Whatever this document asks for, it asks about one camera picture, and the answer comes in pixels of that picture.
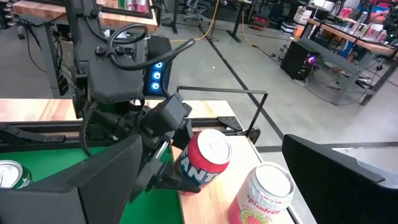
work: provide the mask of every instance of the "concrete floor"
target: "concrete floor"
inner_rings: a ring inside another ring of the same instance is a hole
[[[226,28],[223,28],[223,24],[225,23],[218,23],[217,30],[213,34],[220,40],[215,42],[216,48],[250,90],[265,90],[269,94],[264,109],[271,119],[267,120],[261,114],[257,120],[255,126],[261,130],[257,146],[280,146],[282,141],[275,128],[283,134],[296,134],[320,144],[398,141],[398,126],[396,125],[398,123],[398,113],[396,113],[398,87],[387,83],[365,107],[357,103],[348,106],[333,106],[291,80],[275,62],[259,50],[252,48],[245,41],[241,30],[238,37],[242,43],[235,42],[224,31]],[[226,27],[230,29],[231,24],[226,24]],[[156,34],[164,35],[170,40],[202,36],[198,27],[179,24],[177,28],[178,35],[173,34],[167,27],[160,27]],[[275,39],[283,36],[279,32],[270,31],[260,35],[262,37],[248,35],[248,38],[251,42],[276,54],[279,54],[279,49],[287,43],[286,40]],[[0,46],[0,58],[2,58],[0,60],[2,71],[0,97],[51,98],[47,75],[33,66],[27,54],[26,40],[17,38],[16,29],[0,31],[0,42],[7,43]],[[172,42],[173,47],[179,44],[181,42]],[[40,50],[32,39],[31,47],[34,60],[44,68]],[[64,44],[64,51],[70,52],[70,45]],[[330,79],[322,72],[317,72],[315,77],[317,80]],[[398,80],[397,75],[394,75],[391,82],[395,80]],[[174,60],[169,90],[173,92],[179,85],[243,89],[205,39],[197,41],[192,48]],[[329,100],[334,93],[329,88],[317,85],[314,79],[309,80],[308,88]],[[198,91],[182,91],[181,93],[186,100],[227,100],[245,128],[249,126],[256,110],[252,100],[243,94]],[[260,101],[261,96],[255,97],[257,101]],[[353,95],[345,101],[350,102],[357,97],[358,95]],[[347,154],[358,156],[366,161],[367,157],[364,156],[366,154],[371,155],[373,159],[379,155],[374,152],[365,152],[361,154],[362,156],[356,155],[357,152],[347,152]],[[392,154],[396,155],[397,152],[398,150],[389,151],[389,157],[392,158]],[[262,156],[266,161],[274,161],[286,166],[280,152],[262,153]],[[377,160],[378,164],[382,164],[384,159],[380,157]],[[299,192],[295,193],[292,205],[303,223],[315,223]]]

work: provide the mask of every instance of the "office chair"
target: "office chair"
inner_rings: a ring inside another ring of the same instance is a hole
[[[184,16],[184,21],[188,18],[194,18],[201,23],[201,21],[206,18],[202,15],[202,13],[205,12],[210,6],[210,2],[202,0],[188,0],[186,4],[187,15]]]

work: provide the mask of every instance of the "computer tower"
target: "computer tower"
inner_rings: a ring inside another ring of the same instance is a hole
[[[292,79],[305,80],[309,71],[316,64],[318,56],[319,53],[309,46],[292,41],[280,68]]]
[[[147,60],[156,58],[162,54],[172,50],[170,41],[166,37],[151,36],[148,39]],[[170,72],[172,69],[172,61],[159,62],[146,69],[144,78],[144,95],[145,96],[164,96],[160,81],[167,90],[170,80]]]

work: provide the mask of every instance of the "wooden desk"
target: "wooden desk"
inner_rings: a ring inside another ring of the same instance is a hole
[[[117,7],[117,1],[110,0],[97,0],[98,4],[103,4],[108,7]],[[19,1],[12,5],[14,12],[19,15],[37,16],[47,19],[54,19],[62,14],[66,13],[65,7],[55,6],[51,4],[43,4],[30,1]],[[61,20],[67,20],[66,15],[60,18]],[[134,16],[124,16],[110,13],[102,13],[99,18],[99,22],[102,26],[121,27],[130,23],[140,23],[148,27],[149,32],[155,32],[157,30],[157,22],[155,12],[152,10],[152,19],[139,18]]]
[[[155,106],[160,101],[147,101]],[[226,101],[186,101],[191,107],[191,118],[234,116]],[[75,112],[71,100],[47,99],[0,99],[0,122],[4,121],[60,121],[74,120]],[[228,137],[233,148],[233,157],[228,168],[201,193],[184,197],[180,204],[184,223],[227,224],[227,209],[238,192],[248,172],[262,162],[256,148],[244,136]],[[172,149],[176,158],[181,150]],[[287,211],[275,218],[275,224],[291,224],[292,217]]]
[[[313,19],[308,19],[307,22],[309,22],[309,23],[311,23],[311,24],[313,24],[315,26],[320,26],[322,29],[327,30],[327,31],[331,32],[332,34],[335,34],[335,35],[337,35],[337,36],[339,36],[341,38],[344,38],[344,39],[346,39],[346,40],[348,40],[350,42],[355,42],[355,40],[356,40],[351,35],[345,34],[344,32],[342,32],[342,31],[340,31],[338,29],[335,29],[333,27],[320,24],[320,22],[315,21]],[[362,41],[362,40],[358,40],[356,42],[356,44],[361,46],[361,47],[364,47],[365,49],[370,50],[372,53],[375,53],[375,54],[390,55],[390,54],[392,54],[394,52],[394,49],[392,49],[390,47],[385,47],[385,46],[381,46],[381,45],[377,45],[377,44],[369,44],[369,43],[366,43],[365,41]]]

